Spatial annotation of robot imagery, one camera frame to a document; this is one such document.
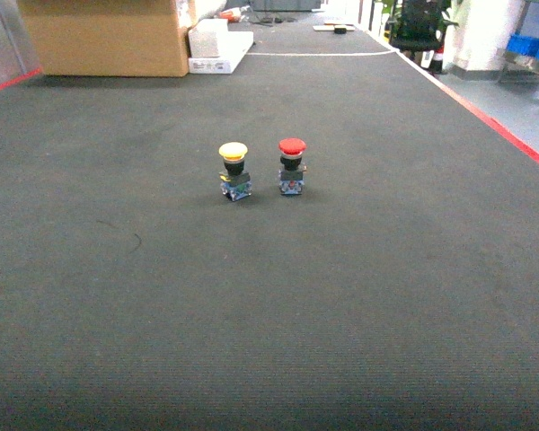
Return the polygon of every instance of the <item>red tape line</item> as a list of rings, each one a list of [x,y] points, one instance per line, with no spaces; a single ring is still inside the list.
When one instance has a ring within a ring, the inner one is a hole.
[[[506,128],[501,123],[499,123],[495,118],[487,115],[485,112],[477,108],[468,100],[461,97],[459,94],[454,92],[452,89],[450,89],[446,85],[442,84],[437,79],[432,79],[432,81],[435,83],[435,85],[437,85],[437,87],[443,90],[443,92],[449,95],[449,97],[453,98],[457,103],[461,104],[464,108],[469,110],[475,117],[480,119],[487,126],[489,126],[493,130],[495,130],[497,133],[499,133],[501,136],[503,136],[505,139],[507,139],[511,144],[517,147],[524,154],[528,155],[534,161],[539,163],[539,153],[535,149],[533,149],[531,146],[529,146],[527,143],[525,143],[522,139],[515,136],[508,128]]]
[[[22,81],[25,81],[28,78],[32,78],[33,76],[40,74],[41,72],[42,69],[38,68],[36,70],[28,72],[26,75],[18,76],[17,78],[11,79],[10,81],[6,81],[5,83],[0,84],[0,91],[2,91],[4,88],[10,87],[11,85],[16,85]]]

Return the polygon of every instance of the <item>dark gray carpet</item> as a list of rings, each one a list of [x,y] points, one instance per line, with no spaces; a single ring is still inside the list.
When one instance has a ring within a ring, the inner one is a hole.
[[[0,92],[0,429],[527,428],[539,166],[395,54]]]
[[[326,13],[250,13],[248,16],[249,21],[230,23],[228,28],[230,31],[254,31],[256,46],[250,52],[330,54],[387,50],[362,31],[348,31],[344,35],[315,31],[314,25],[339,20]],[[283,22],[257,25],[258,18],[279,18]]]

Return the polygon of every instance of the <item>small black object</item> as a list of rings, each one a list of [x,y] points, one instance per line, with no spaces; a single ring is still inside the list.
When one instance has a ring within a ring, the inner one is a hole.
[[[296,159],[287,159],[282,155],[281,157],[279,157],[279,161],[284,165],[286,171],[296,171],[300,163],[302,162],[302,157],[299,156]]]
[[[282,181],[301,181],[304,179],[304,171],[282,171],[279,179]]]
[[[237,187],[240,184],[244,184],[248,181],[251,181],[249,172],[242,172],[239,175],[229,175],[224,178],[224,181],[227,182],[232,187]]]
[[[243,167],[245,166],[245,161],[239,162],[239,163],[227,163],[224,162],[224,166],[227,169],[227,173],[231,177],[236,177],[239,174],[242,173]]]

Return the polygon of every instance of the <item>white tape line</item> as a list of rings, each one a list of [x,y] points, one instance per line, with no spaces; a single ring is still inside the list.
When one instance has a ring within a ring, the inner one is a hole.
[[[397,49],[392,49],[389,51],[383,52],[351,52],[348,54],[342,53],[331,53],[331,54],[297,54],[294,52],[288,53],[274,53],[274,52],[248,52],[248,56],[261,56],[261,57],[374,57],[374,56],[385,56],[387,54],[393,54],[398,52]]]

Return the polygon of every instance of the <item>black office chair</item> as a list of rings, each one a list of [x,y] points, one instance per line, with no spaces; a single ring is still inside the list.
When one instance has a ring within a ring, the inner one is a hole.
[[[411,60],[417,52],[441,48],[447,26],[457,25],[443,17],[443,1],[403,0],[401,11],[396,10],[395,1],[387,21],[389,44],[400,51],[409,51]]]

